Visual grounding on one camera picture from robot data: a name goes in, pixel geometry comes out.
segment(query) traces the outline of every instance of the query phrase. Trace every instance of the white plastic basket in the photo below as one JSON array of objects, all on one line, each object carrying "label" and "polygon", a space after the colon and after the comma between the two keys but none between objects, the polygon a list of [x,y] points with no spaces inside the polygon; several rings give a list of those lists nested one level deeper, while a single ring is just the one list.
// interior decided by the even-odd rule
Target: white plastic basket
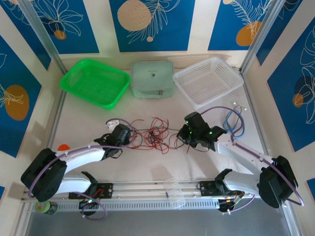
[{"label": "white plastic basket", "polygon": [[221,58],[212,57],[173,75],[173,80],[197,110],[243,85],[243,78]]}]

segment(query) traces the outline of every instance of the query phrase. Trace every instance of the small white connector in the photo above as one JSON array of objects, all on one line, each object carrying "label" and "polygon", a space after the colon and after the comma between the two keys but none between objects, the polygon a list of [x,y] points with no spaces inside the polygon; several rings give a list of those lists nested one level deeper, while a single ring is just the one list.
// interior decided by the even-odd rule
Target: small white connector
[{"label": "small white connector", "polygon": [[246,108],[246,107],[241,106],[241,105],[238,104],[237,102],[233,102],[233,104],[234,104],[234,105],[237,105],[238,107],[241,107],[241,108],[243,108],[245,111],[247,111],[247,108]]},{"label": "small white connector", "polygon": [[119,120],[115,119],[115,120],[109,121],[106,125],[107,125],[107,128],[108,128],[109,132],[113,132],[115,127],[117,125],[119,125]]}]

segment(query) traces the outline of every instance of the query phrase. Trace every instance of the green plastic basket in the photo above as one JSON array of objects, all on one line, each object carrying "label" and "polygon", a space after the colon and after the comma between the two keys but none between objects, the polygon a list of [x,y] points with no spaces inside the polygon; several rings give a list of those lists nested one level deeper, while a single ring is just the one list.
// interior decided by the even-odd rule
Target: green plastic basket
[{"label": "green plastic basket", "polygon": [[95,60],[76,63],[61,79],[60,87],[97,106],[111,110],[130,84],[130,76]]}]

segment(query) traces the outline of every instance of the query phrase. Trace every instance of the mint green storage box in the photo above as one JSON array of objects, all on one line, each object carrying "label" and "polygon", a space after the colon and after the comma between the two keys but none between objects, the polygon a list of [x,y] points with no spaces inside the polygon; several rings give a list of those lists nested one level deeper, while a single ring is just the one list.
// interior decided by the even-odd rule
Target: mint green storage box
[{"label": "mint green storage box", "polygon": [[136,98],[164,98],[174,94],[170,61],[138,61],[131,68],[131,91]]}]

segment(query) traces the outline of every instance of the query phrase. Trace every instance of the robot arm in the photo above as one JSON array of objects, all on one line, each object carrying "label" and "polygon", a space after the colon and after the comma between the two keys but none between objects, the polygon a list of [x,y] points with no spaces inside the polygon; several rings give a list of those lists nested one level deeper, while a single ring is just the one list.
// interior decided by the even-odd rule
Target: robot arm
[{"label": "robot arm", "polygon": [[[130,129],[119,124],[111,134],[105,134],[95,139],[87,147],[65,152],[53,152],[49,148],[42,150],[30,166],[22,174],[22,183],[30,189],[31,193],[43,202],[55,194],[65,192],[81,192],[91,196],[96,191],[97,181],[87,172],[80,175],[66,175],[69,171],[91,162],[105,160],[108,157],[118,158],[117,153],[122,152],[119,147],[129,144]],[[39,173],[51,161],[56,160],[41,176]]]},{"label": "robot arm", "polygon": [[[186,124],[177,135],[182,142],[193,148],[201,144],[203,147],[218,151],[233,158],[252,172],[250,175],[238,173],[231,169],[223,170],[216,177],[215,182],[209,185],[212,188],[214,186],[215,189],[211,189],[213,192],[219,191],[222,194],[227,194],[230,191],[239,190],[253,193],[260,196],[268,205],[279,208],[293,193],[286,180],[293,188],[298,187],[291,166],[284,157],[272,158],[238,140],[221,141],[220,136],[226,134],[226,131],[217,126],[210,128],[201,114],[197,112],[186,116],[185,121]],[[268,163],[269,166],[266,165],[266,168],[263,167],[260,170],[250,161],[253,158],[259,158],[264,163],[268,163],[266,159],[272,159],[273,162]]]}]

